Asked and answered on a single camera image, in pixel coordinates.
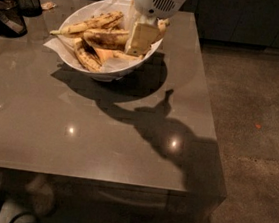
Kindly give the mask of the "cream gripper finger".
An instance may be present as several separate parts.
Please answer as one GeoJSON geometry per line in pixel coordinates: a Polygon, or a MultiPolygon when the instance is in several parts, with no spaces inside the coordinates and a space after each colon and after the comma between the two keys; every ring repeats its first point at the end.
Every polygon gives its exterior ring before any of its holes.
{"type": "Polygon", "coordinates": [[[124,51],[127,55],[139,57],[145,55],[150,49],[150,46],[156,41],[160,30],[151,24],[135,22],[130,38],[126,42],[124,51]]]}
{"type": "Polygon", "coordinates": [[[155,26],[157,24],[157,19],[154,16],[148,17],[142,15],[142,13],[138,12],[135,8],[135,3],[131,2],[129,5],[129,12],[127,14],[126,29],[132,32],[136,23],[155,26]]]}

